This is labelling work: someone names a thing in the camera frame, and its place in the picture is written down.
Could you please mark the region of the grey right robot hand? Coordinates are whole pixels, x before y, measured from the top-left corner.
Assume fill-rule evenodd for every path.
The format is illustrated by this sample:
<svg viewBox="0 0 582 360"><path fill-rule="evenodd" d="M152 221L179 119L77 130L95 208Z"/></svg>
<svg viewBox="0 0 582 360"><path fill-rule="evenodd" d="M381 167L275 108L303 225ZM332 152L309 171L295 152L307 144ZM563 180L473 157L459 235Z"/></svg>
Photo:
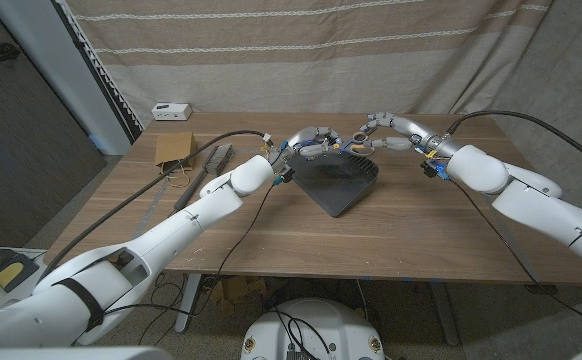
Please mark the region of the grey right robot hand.
<svg viewBox="0 0 582 360"><path fill-rule="evenodd" d="M425 155L433 152L433 157L451 158L462 147L449 135L440 135L429 127L407 117L388 112L370 114L369 121L360 127L360 131L370 136L379 127L388 127L400 134L400 137L365 140L364 144L374 148L385 147L395 151L419 148Z"/></svg>

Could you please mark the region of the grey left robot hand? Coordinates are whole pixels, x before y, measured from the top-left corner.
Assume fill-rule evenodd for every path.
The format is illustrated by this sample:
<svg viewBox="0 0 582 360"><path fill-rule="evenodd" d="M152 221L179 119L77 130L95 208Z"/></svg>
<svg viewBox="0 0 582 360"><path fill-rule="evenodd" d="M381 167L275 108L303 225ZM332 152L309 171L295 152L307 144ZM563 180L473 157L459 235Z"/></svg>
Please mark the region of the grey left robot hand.
<svg viewBox="0 0 582 360"><path fill-rule="evenodd" d="M279 173L295 155L314 158L317 155L338 153L336 146L340 147L342 143L339 134L330 127L307 127L291 136L270 164L273 171Z"/></svg>

